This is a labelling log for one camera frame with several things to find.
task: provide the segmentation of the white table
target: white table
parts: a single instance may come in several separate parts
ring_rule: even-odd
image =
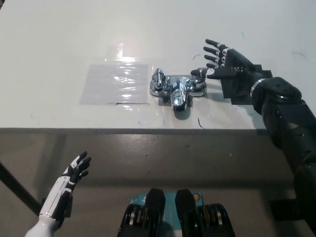
[[[288,80],[316,113],[315,8],[312,0],[8,0],[0,11],[0,129],[189,133],[264,128],[251,106],[224,99],[216,80],[208,82],[208,98],[194,99],[185,118],[176,118],[152,96],[148,104],[128,109],[79,104],[89,66],[104,62],[110,45],[124,43],[124,57],[176,75],[206,64],[206,38]]]

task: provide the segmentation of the faucet spout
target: faucet spout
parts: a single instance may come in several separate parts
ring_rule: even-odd
[[[187,77],[172,77],[170,79],[170,101],[174,111],[183,111],[188,104],[188,84]]]

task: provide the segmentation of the faucet handle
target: faucet handle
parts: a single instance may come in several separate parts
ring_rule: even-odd
[[[152,75],[152,80],[150,82],[150,93],[153,96],[160,96],[165,88],[166,77],[161,68],[157,68]]]

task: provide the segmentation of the black table leg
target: black table leg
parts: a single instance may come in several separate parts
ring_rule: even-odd
[[[14,178],[0,162],[0,180],[37,216],[41,204]]]

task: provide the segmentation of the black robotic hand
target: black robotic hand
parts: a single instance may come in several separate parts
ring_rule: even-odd
[[[204,58],[213,64],[207,63],[207,68],[191,71],[193,76],[209,79],[233,79],[240,76],[245,69],[248,72],[255,71],[255,66],[233,48],[210,39],[206,39],[205,42],[213,47],[204,47],[203,49],[212,53],[213,56],[205,55]]]

